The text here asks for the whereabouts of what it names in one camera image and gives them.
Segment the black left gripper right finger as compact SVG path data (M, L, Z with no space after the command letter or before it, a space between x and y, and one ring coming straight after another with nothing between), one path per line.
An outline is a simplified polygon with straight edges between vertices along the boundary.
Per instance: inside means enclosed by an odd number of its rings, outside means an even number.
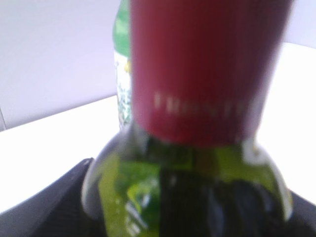
M300 195L287 191L283 201L284 237L315 237L316 206Z

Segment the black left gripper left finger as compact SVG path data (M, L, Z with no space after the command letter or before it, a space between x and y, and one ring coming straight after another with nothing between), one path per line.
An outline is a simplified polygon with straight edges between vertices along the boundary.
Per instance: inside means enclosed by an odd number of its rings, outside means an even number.
M93 159L87 158L62 177L0 215L2 237L104 237L102 223L83 211L81 188Z

